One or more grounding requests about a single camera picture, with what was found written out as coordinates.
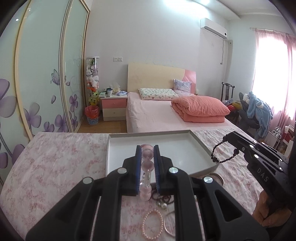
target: air conditioner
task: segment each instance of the air conditioner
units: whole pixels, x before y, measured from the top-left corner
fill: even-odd
[[[204,28],[223,39],[227,39],[227,30],[208,18],[203,18],[200,20],[200,28]]]

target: pink bedspread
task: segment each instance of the pink bedspread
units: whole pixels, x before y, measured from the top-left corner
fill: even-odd
[[[138,93],[129,92],[127,103],[127,127],[129,133],[203,130],[234,126],[230,121],[223,123],[185,122],[174,111],[171,101],[141,100]]]
[[[233,130],[237,128],[198,130],[195,134],[212,149]],[[82,178],[104,177],[107,138],[108,134],[39,132],[27,145],[12,167],[0,194],[4,214],[23,238]],[[225,159],[232,155],[233,146],[225,143],[216,150],[217,157]],[[246,165],[240,153],[220,164],[216,173],[224,178],[224,188],[252,213],[262,188],[247,171]],[[145,240],[141,234],[141,223],[152,208],[157,208],[155,201],[142,202],[139,197],[123,197],[120,240]],[[163,216],[169,212],[160,211]],[[147,220],[147,224],[154,233],[158,232],[159,223],[153,222],[153,217]],[[159,240],[174,238],[163,231]]]

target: human hand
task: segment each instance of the human hand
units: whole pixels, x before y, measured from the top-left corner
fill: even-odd
[[[291,211],[288,208],[282,208],[275,211],[268,218],[269,207],[267,205],[268,195],[262,191],[259,195],[259,200],[256,204],[252,217],[258,221],[263,227],[279,227],[289,219]]]

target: headboard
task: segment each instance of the headboard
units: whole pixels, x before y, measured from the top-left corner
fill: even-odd
[[[194,71],[152,64],[128,64],[128,92],[138,92],[139,88],[173,89],[174,79],[192,82],[191,93],[195,93]]]

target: nightstand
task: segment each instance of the nightstand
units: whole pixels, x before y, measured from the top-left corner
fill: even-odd
[[[104,121],[123,121],[126,119],[126,101],[128,96],[100,97],[102,100]]]

